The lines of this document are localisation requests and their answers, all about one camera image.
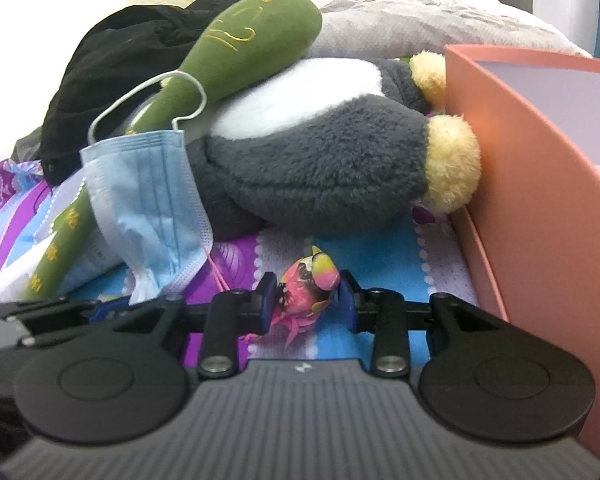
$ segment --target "green plush toy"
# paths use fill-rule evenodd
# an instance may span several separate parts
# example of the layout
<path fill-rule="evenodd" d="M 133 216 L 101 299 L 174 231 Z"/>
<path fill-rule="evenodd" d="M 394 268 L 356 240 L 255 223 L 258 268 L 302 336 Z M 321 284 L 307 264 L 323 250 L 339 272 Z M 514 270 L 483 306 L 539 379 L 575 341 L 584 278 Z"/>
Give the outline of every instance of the green plush toy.
<path fill-rule="evenodd" d="M 309 0 L 242 0 L 222 12 L 202 33 L 179 70 L 195 77 L 213 103 L 270 77 L 304 55 L 322 27 Z M 188 82 L 172 78 L 127 134 L 171 127 L 201 102 Z M 83 186 L 56 219 L 54 239 L 23 294 L 23 300 L 52 297 L 85 247 L 96 222 Z"/>

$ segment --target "white elastic strap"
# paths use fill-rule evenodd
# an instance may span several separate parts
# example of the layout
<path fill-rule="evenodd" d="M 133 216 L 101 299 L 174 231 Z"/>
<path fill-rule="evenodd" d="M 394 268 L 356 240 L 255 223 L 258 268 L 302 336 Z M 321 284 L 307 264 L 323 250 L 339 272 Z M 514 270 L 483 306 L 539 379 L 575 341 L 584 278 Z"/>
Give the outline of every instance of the white elastic strap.
<path fill-rule="evenodd" d="M 110 112 L 115 110 L 123 102 L 125 102 L 131 96 L 137 94 L 139 91 L 144 90 L 145 88 L 148 88 L 151 85 L 155 85 L 157 82 L 160 82 L 163 79 L 167 79 L 168 77 L 181 77 L 183 79 L 186 79 L 190 83 L 193 83 L 196 86 L 196 88 L 198 88 L 198 91 L 200 92 L 200 104 L 198 105 L 198 108 L 196 108 L 196 111 L 193 112 L 191 115 L 173 118 L 171 120 L 171 127 L 177 131 L 178 130 L 178 121 L 185 121 L 188 119 L 193 119 L 193 118 L 197 117 L 198 115 L 200 115 L 202 113 L 202 110 L 204 110 L 205 106 L 206 106 L 206 92 L 205 92 L 205 89 L 203 88 L 202 84 L 191 74 L 183 72 L 182 70 L 171 70 L 170 72 L 158 74 L 157 76 L 154 76 L 151 79 L 147 79 L 144 83 L 140 83 L 138 86 L 136 86 L 135 88 L 133 88 L 132 90 L 130 90 L 129 92 L 124 94 L 120 99 L 117 99 L 109 108 L 107 108 L 106 110 L 103 111 L 103 113 L 101 113 L 99 116 L 97 116 L 93 120 L 93 123 L 91 123 L 91 126 L 89 126 L 89 130 L 87 131 L 87 141 L 88 141 L 89 145 L 91 146 L 96 143 L 96 137 L 95 137 L 96 126 L 98 126 L 98 122 L 100 122 L 100 120 L 104 116 L 106 116 L 107 114 L 109 114 Z"/>

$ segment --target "gray ribbed surface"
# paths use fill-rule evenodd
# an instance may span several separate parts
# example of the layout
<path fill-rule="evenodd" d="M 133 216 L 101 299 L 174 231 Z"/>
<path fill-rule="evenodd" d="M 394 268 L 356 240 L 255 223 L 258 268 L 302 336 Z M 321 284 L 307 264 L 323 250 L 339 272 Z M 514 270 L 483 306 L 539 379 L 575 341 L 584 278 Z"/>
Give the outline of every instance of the gray ribbed surface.
<path fill-rule="evenodd" d="M 594 480 L 576 441 L 482 446 L 449 433 L 410 388 L 357 361 L 252 361 L 206 382 L 148 437 L 78 450 L 35 439 L 1 469 L 13 480 Z"/>

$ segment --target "black jacket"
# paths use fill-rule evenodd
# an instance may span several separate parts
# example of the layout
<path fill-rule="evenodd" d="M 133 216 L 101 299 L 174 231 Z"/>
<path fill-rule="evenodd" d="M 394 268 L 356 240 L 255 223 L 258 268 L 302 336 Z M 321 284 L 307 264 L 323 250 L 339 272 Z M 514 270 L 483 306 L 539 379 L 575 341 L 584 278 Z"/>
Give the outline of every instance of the black jacket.
<path fill-rule="evenodd" d="M 42 124 L 40 159 L 56 186 L 80 168 L 91 122 L 138 84 L 180 66 L 202 31 L 240 0 L 196 0 L 176 6 L 130 6 L 95 25 L 78 45 Z M 103 139 L 158 85 L 139 92 L 98 124 Z"/>

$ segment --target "blue face mask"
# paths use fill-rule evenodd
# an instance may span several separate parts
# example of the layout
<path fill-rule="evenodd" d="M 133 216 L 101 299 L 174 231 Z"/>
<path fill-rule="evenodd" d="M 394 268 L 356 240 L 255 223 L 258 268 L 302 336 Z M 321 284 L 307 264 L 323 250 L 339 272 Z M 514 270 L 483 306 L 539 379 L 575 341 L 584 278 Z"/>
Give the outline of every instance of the blue face mask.
<path fill-rule="evenodd" d="M 173 120 L 173 130 L 94 142 L 98 121 L 122 101 L 160 79 L 181 76 L 203 99 L 193 114 Z M 90 146 L 80 152 L 93 213 L 110 248 L 136 279 L 131 303 L 179 294 L 211 250 L 211 225 L 200 201 L 178 120 L 198 115 L 206 104 L 200 83 L 174 71 L 152 78 L 113 103 L 91 125 Z"/>

